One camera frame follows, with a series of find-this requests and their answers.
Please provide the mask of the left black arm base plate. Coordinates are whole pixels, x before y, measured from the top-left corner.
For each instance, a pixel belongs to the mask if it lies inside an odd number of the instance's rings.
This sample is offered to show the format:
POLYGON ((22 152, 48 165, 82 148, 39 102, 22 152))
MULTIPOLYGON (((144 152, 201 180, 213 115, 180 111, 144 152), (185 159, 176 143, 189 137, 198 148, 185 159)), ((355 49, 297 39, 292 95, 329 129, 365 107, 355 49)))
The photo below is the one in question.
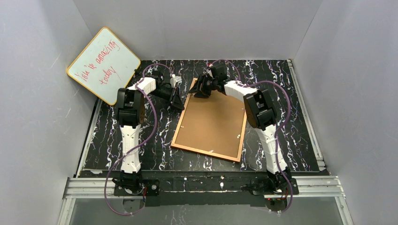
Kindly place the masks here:
POLYGON ((159 180, 118 180, 113 178, 115 196, 157 196, 160 192, 159 180))

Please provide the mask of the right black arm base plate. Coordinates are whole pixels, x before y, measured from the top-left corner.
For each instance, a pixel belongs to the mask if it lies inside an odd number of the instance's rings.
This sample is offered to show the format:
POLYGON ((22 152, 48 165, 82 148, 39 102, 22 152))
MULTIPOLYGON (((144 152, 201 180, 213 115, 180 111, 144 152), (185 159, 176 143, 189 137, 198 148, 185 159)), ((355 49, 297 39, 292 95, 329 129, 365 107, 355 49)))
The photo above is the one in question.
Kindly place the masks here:
POLYGON ((283 180, 280 184, 275 184, 273 180, 269 178, 255 178, 251 179, 248 184, 245 186, 246 190, 248 190, 253 195, 279 195, 282 193, 288 194, 290 193, 289 185, 286 180, 283 180))

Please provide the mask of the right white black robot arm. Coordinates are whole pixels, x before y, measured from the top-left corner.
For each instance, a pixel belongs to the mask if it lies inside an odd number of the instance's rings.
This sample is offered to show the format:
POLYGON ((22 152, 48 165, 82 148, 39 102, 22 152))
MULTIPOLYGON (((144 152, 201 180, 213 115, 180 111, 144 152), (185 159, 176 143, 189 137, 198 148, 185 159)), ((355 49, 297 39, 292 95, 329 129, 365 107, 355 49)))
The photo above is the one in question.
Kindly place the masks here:
POLYGON ((196 98, 208 98, 214 90, 244 103, 247 120, 260 139, 269 178, 274 181, 276 187, 289 183, 291 174, 283 155, 279 153, 276 134, 277 112, 269 92, 266 89, 256 89, 252 84, 231 80, 224 66, 210 66, 198 77, 189 93, 196 98))

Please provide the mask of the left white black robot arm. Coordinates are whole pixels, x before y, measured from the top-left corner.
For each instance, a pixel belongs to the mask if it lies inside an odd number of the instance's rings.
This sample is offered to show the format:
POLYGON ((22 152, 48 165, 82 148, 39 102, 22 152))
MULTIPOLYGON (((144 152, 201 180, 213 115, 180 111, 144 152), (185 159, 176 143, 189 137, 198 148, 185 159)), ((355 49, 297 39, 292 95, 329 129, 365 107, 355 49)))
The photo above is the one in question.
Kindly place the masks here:
POLYGON ((141 78, 134 85, 120 88, 117 93, 116 119, 122 133, 121 171, 137 174, 141 169, 139 161, 139 132, 145 119, 145 98, 149 94, 166 100, 179 110, 184 110, 180 98, 182 78, 171 75, 170 81, 164 81, 163 74, 158 72, 153 77, 141 78))

